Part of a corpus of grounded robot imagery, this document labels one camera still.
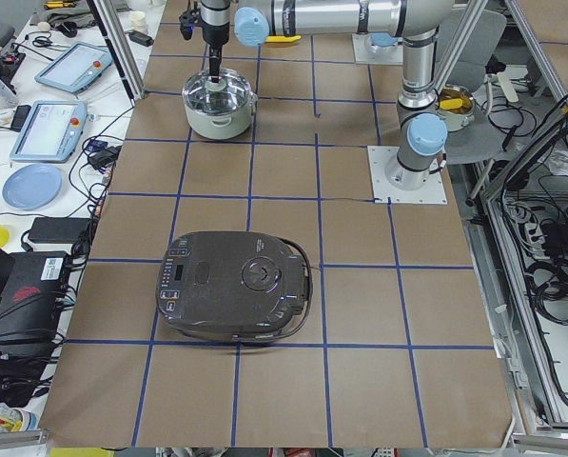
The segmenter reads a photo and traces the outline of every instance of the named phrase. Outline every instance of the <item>blue joint cap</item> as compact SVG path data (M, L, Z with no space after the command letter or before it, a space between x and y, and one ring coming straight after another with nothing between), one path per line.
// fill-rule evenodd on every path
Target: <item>blue joint cap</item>
M408 144L418 155L436 155L444 147L448 129L436 114L424 113L410 121L406 138Z
M269 27L263 14L251 7L242 7L235 13L235 35L244 46L256 48L266 41Z
M381 48L387 48L389 46L394 46L398 44L398 38L394 38L387 32L380 33L370 33L370 42L374 46L379 46Z

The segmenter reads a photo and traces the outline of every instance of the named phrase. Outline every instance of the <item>white cup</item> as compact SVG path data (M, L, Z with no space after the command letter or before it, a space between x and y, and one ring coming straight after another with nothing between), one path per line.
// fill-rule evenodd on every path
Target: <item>white cup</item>
M131 27L141 33L148 34L147 14L143 11L132 11L129 14Z

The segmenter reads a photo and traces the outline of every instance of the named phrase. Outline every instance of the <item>glass lid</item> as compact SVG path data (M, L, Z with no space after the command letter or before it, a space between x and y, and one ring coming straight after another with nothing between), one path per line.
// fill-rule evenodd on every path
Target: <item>glass lid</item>
M209 116L230 114L242 108L251 93L249 82L230 69L221 69L216 83L211 81L209 71L203 70L191 76L182 91L189 108Z

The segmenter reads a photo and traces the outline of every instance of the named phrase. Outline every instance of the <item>blue plate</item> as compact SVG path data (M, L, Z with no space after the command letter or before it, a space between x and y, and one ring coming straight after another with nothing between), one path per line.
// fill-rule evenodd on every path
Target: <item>blue plate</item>
M17 209L38 209L53 200L62 176L53 165L32 164L17 170L2 187L2 198Z

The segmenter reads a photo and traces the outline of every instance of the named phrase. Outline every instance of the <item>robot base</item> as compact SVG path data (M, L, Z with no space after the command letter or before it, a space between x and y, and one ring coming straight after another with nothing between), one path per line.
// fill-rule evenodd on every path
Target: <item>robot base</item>
M381 52L370 52L366 48L366 35L351 35L353 41L353 51L358 64L371 65L402 65L402 44L398 44L392 50L383 50Z
M446 193L439 173L430 174L422 188L403 190L389 182L385 176L385 166L398 153L398 147L369 146L370 175L372 193L378 203L411 203L420 205L446 205ZM430 169L437 169L436 160Z

